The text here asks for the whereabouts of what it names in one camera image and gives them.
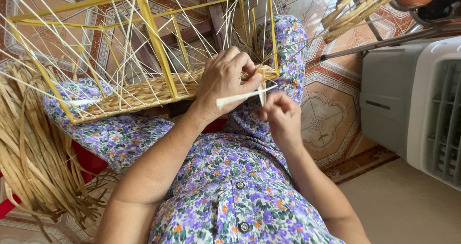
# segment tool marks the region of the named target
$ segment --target button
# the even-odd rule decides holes
[[[242,182],[242,181],[239,181],[239,182],[237,182],[237,183],[235,184],[235,187],[236,187],[237,189],[243,189],[243,188],[245,187],[245,183]]]
[[[243,233],[247,233],[250,231],[250,224],[246,223],[246,222],[242,222],[238,225],[238,228],[241,232]]]

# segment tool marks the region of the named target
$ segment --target hand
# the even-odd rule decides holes
[[[240,74],[244,71],[251,78],[241,84]],[[216,106],[216,99],[240,95],[254,91],[262,81],[262,74],[255,74],[255,64],[245,52],[237,47],[230,47],[208,59],[200,81],[197,100],[191,109],[198,112],[200,119],[209,124],[216,118],[232,111],[244,100],[225,105],[221,110]]]
[[[301,108],[285,92],[270,94],[266,105],[253,111],[253,115],[269,120],[272,138],[285,156],[302,150]]]

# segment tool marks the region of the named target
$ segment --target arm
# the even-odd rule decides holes
[[[255,65],[248,54],[236,47],[221,51],[206,62],[197,100],[168,133],[131,165],[107,204],[96,235],[98,244],[138,244],[147,242],[153,218],[170,188],[187,153],[200,132],[241,102],[216,107],[216,99],[255,90],[262,76],[256,74],[240,84],[240,73],[250,75]]]
[[[301,109],[283,92],[270,94],[264,109],[254,112],[268,120],[273,139],[287,161],[299,193],[320,213],[329,232],[348,244],[368,244],[368,238],[348,200],[315,164],[303,147]]]

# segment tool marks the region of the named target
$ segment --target beige floor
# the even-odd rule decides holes
[[[461,192],[403,159],[339,188],[373,244],[461,243]]]

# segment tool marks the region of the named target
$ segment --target floral dress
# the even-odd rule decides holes
[[[277,48],[284,49],[273,91],[284,90],[299,104],[307,35],[296,17],[274,16],[274,23]],[[258,43],[267,55],[272,53],[271,26],[267,23],[266,33],[262,27]],[[76,87],[87,94],[99,90],[90,79],[65,83],[60,90],[64,98],[82,99]],[[118,173],[174,125],[137,113],[73,125],[55,99],[46,96],[43,105],[58,126]],[[245,101],[229,115],[224,132],[201,134],[194,142],[154,218],[149,243],[344,243],[328,233],[317,210],[294,189],[268,123],[251,114],[259,106],[257,97]]]

